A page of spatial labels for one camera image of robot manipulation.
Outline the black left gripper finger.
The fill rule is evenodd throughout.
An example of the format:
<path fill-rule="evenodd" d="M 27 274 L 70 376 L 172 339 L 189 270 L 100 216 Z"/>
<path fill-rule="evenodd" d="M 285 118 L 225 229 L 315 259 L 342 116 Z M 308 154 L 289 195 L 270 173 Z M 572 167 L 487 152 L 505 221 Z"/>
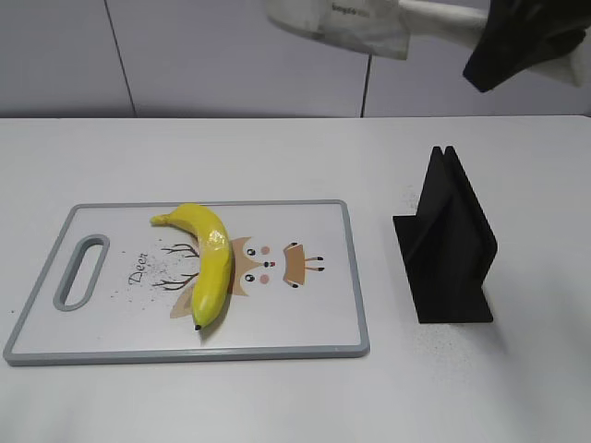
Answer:
<path fill-rule="evenodd" d="M 463 75 L 487 92 L 521 71 L 571 53 L 586 36 L 585 20 L 520 20 L 491 17 Z"/>

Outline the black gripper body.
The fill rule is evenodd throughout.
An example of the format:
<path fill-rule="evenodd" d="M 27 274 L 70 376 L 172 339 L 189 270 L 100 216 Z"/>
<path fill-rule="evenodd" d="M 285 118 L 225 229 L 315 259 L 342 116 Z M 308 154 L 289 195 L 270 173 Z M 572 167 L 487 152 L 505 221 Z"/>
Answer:
<path fill-rule="evenodd" d="M 590 27 L 589 1 L 491 1 L 486 36 L 551 36 Z"/>

